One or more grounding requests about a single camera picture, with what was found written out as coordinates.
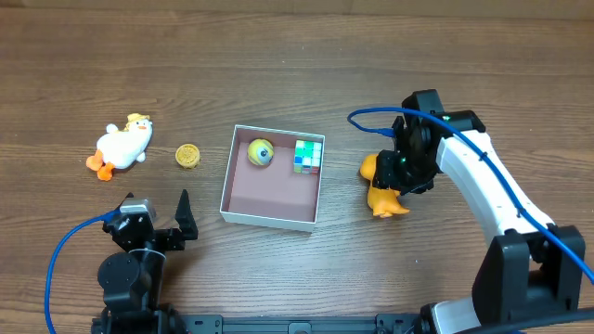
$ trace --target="wooden table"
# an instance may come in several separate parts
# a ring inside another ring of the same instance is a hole
[[[129,191],[174,225],[189,191],[200,238],[171,253],[162,300],[187,314],[374,315],[468,296],[483,235],[452,182],[372,219],[358,175],[391,141],[345,120],[436,88],[473,109],[526,194],[576,225],[594,264],[594,22],[0,10],[0,332],[44,333],[50,255]],[[108,183],[84,160],[105,125],[150,115],[147,160]],[[394,115],[361,119],[389,126]],[[228,224],[218,208],[234,124],[326,135],[313,234]],[[202,152],[179,168],[184,143]],[[58,333],[87,333],[103,307],[98,266],[119,248],[100,225],[58,258]],[[594,305],[584,278],[581,306]],[[546,332],[589,333],[591,323]]]

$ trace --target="blue wire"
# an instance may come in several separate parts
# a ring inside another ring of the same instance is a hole
[[[497,168],[497,166],[491,161],[491,159],[489,159],[489,157],[485,154],[485,152],[482,152],[480,148],[478,148],[474,143],[472,143],[472,141],[466,135],[463,135],[462,132],[460,132],[458,129],[454,128],[447,122],[444,122],[441,119],[439,119],[435,116],[432,116],[431,114],[428,114],[426,112],[413,110],[413,109],[398,108],[398,107],[380,107],[380,108],[367,108],[367,109],[355,110],[355,111],[351,112],[351,114],[349,114],[349,116],[347,117],[347,120],[349,123],[354,125],[359,130],[362,130],[365,132],[370,132],[370,133],[377,133],[377,134],[381,134],[381,135],[385,135],[385,136],[394,138],[394,130],[393,129],[388,129],[388,128],[368,129],[368,128],[362,127],[361,125],[359,125],[358,123],[353,121],[353,116],[356,116],[359,114],[372,113],[372,112],[384,112],[384,111],[401,112],[404,114],[421,117],[425,120],[431,121],[431,122],[443,127],[450,133],[452,133],[452,134],[456,135],[458,138],[460,138],[479,157],[481,157],[481,159],[484,161],[484,163],[487,164],[487,166],[489,166],[489,168],[491,169],[491,171],[493,172],[493,174],[495,175],[495,177],[497,178],[497,180],[499,181],[501,186],[503,186],[503,188],[505,189],[505,192],[508,193],[508,196],[510,197],[513,205],[516,207],[516,209],[518,209],[518,213],[521,214],[526,219],[526,221],[528,221],[528,223],[530,223],[532,226],[534,226],[538,230],[538,232],[542,233],[545,236],[545,238],[547,238],[555,246],[559,247],[559,249],[562,252],[564,252],[565,255],[567,255],[575,264],[577,264],[577,266],[584,272],[584,274],[586,274],[586,276],[588,277],[588,279],[590,280],[592,285],[594,285],[594,273],[588,267],[588,265],[582,259],[580,259],[579,256],[577,256],[577,254],[575,254],[575,252],[573,250],[571,250],[569,247],[567,247],[567,245],[562,243],[559,240],[559,238],[557,238],[557,236],[552,234],[545,226],[539,224],[536,221],[536,219],[532,215],[530,215],[530,213],[528,213],[528,211],[522,206],[522,204],[521,204],[520,200],[518,199],[518,197],[516,196],[516,194],[513,192],[513,189],[511,189],[511,186],[508,183],[508,180],[505,179],[505,177],[503,176],[501,171]]]
[[[115,214],[117,214],[120,210],[114,210],[112,212],[107,212],[102,214],[98,217],[89,219],[88,221],[74,227],[72,231],[70,231],[64,238],[59,242],[56,246],[56,250],[54,250],[54,254],[52,255],[52,259],[49,261],[49,267],[47,267],[47,278],[45,279],[45,300],[44,300],[44,311],[45,311],[45,322],[47,323],[47,329],[49,330],[50,334],[56,334],[56,330],[54,329],[54,323],[52,322],[52,316],[49,313],[49,294],[52,289],[52,275],[54,274],[54,265],[56,264],[56,259],[58,258],[59,252],[62,250],[62,247],[68,241],[70,237],[79,230],[83,229],[91,225],[92,223],[99,222],[99,221],[108,221],[110,220]]]

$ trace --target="orange duck foot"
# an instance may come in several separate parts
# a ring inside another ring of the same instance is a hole
[[[367,180],[373,180],[377,154],[370,154],[365,157],[359,172]],[[394,214],[409,213],[410,210],[403,208],[396,199],[400,191],[391,189],[378,189],[369,182],[368,205],[373,210],[374,216],[381,218],[392,217]]]
[[[99,168],[99,171],[97,172],[98,179],[101,181],[111,180],[113,177],[113,173],[111,171],[113,171],[114,168],[115,165],[111,162],[108,162],[105,166]]]
[[[94,156],[86,158],[86,167],[93,171],[98,171],[103,166],[103,152],[97,150]]]

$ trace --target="rubik's cube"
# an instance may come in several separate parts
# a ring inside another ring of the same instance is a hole
[[[297,140],[295,143],[295,159],[293,161],[296,173],[319,173],[322,162],[322,144]]]

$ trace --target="box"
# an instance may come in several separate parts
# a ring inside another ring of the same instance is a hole
[[[270,141],[274,157],[262,167],[248,160],[248,145],[257,138]],[[295,142],[322,145],[318,174],[293,171]],[[316,225],[325,137],[236,125],[231,142],[221,215],[226,222],[312,232]]]

